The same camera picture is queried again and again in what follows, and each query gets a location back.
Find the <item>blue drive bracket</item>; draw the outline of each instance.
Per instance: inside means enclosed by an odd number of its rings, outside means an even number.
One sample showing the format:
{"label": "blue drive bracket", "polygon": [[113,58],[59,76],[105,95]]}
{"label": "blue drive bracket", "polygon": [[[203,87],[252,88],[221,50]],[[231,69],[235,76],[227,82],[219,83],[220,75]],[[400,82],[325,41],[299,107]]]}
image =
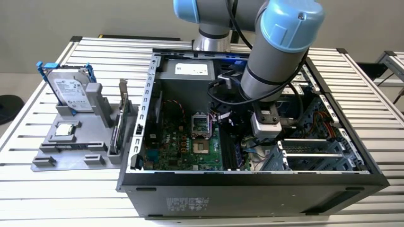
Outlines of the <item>blue drive bracket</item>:
{"label": "blue drive bracket", "polygon": [[41,61],[39,61],[36,63],[36,70],[39,71],[40,75],[43,76],[44,81],[48,83],[48,85],[51,87],[51,90],[52,90],[52,92],[53,92],[53,94],[56,96],[59,105],[63,106],[61,101],[60,101],[60,99],[59,99],[59,97],[56,95],[55,89],[53,89],[53,87],[52,87],[52,85],[49,83],[48,77],[47,77],[47,75],[44,73],[44,69],[52,69],[53,70],[53,69],[57,69],[60,66],[59,66],[57,63],[47,63],[45,66],[43,67],[43,64],[44,63]]}
{"label": "blue drive bracket", "polygon": [[88,70],[88,75],[89,75],[91,82],[96,83],[95,71],[93,71],[93,67],[91,66],[89,63],[85,64],[85,68]]}

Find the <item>slotted metal surface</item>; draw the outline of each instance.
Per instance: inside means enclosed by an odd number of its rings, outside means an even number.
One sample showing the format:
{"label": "slotted metal surface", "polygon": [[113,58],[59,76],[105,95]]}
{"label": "slotted metal surface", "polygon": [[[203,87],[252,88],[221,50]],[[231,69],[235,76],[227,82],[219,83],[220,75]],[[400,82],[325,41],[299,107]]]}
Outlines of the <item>slotted metal surface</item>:
{"label": "slotted metal surface", "polygon": [[[69,44],[59,62],[93,65],[111,102],[119,101],[119,79],[128,79],[129,98],[139,103],[152,48],[191,49],[191,43],[84,38]],[[236,44],[232,51],[249,49]],[[144,220],[127,195],[115,191],[117,169],[31,171],[37,146],[56,117],[56,98],[43,82],[0,139],[0,220],[7,220],[1,226],[404,226],[403,117],[348,55],[311,48],[309,57],[391,187],[329,217]]]}

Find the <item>computer motherboard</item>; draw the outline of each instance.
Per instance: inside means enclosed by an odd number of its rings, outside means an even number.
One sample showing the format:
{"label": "computer motherboard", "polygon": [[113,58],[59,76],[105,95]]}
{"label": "computer motherboard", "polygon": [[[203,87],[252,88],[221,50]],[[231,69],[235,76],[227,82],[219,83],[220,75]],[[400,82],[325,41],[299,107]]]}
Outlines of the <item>computer motherboard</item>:
{"label": "computer motherboard", "polygon": [[219,127],[208,140],[192,139],[191,128],[164,121],[159,149],[147,149],[145,170],[223,170]]}

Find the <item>screw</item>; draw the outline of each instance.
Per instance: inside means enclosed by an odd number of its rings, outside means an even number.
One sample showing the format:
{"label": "screw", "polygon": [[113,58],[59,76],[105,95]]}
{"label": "screw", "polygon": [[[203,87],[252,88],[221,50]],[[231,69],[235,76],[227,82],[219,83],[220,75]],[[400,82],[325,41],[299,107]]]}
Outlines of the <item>screw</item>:
{"label": "screw", "polygon": [[297,18],[299,18],[300,20],[304,20],[304,14],[303,14],[303,13],[299,13]]}

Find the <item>sticker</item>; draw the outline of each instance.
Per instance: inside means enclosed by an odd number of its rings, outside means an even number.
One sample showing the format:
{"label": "sticker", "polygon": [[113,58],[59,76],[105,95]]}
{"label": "sticker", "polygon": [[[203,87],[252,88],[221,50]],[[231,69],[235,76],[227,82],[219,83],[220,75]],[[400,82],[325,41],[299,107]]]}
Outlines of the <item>sticker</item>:
{"label": "sticker", "polygon": [[169,211],[203,211],[208,203],[209,197],[167,197]]}
{"label": "sticker", "polygon": [[76,111],[92,111],[81,83],[75,79],[55,79],[53,81],[68,107]]}
{"label": "sticker", "polygon": [[177,75],[204,75],[208,76],[208,65],[205,64],[176,64]]}

